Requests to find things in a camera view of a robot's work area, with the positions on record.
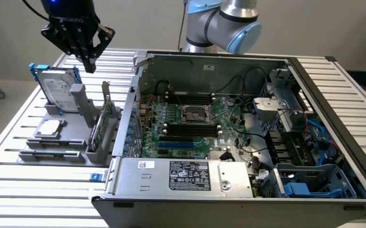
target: warning label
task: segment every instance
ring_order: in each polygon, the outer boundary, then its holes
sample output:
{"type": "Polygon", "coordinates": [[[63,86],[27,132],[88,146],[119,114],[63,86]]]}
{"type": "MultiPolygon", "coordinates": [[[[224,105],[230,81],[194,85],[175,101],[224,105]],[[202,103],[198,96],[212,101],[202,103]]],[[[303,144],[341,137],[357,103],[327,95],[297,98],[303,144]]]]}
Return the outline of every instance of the warning label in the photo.
{"type": "Polygon", "coordinates": [[[171,190],[211,191],[210,167],[207,162],[171,161],[171,190]]]}

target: slotted metal table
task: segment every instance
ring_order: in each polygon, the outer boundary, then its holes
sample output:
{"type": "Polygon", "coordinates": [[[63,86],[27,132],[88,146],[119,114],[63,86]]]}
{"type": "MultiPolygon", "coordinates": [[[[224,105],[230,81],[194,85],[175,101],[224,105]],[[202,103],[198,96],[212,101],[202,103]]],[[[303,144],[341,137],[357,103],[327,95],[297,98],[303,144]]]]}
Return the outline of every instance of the slotted metal table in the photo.
{"type": "MultiPolygon", "coordinates": [[[[82,63],[66,55],[55,66],[79,67],[95,105],[103,105],[102,82],[110,81],[112,100],[123,108],[135,52],[106,50],[95,74],[83,72],[82,63]]],[[[366,153],[366,93],[337,62],[297,58],[366,153]]],[[[90,202],[104,188],[104,183],[90,182],[90,175],[104,168],[16,164],[19,150],[47,112],[46,101],[37,87],[0,135],[0,227],[108,227],[90,202]]],[[[342,228],[366,228],[366,220],[342,228]]]]}

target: white wall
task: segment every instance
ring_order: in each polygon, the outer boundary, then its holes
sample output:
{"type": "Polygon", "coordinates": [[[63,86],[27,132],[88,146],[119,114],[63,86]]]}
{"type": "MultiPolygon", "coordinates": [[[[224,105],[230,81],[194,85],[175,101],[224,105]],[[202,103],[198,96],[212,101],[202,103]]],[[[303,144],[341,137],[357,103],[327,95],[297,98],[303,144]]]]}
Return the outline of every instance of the white wall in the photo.
{"type": "MultiPolygon", "coordinates": [[[[29,3],[44,14],[40,1],[29,3]]],[[[112,47],[176,49],[182,0],[95,4],[116,31],[112,47]]],[[[258,9],[265,30],[253,53],[335,56],[346,68],[366,68],[366,0],[259,0],[258,9]]],[[[0,79],[31,79],[28,63],[58,59],[60,51],[40,35],[46,24],[20,0],[0,0],[0,79]]]]}

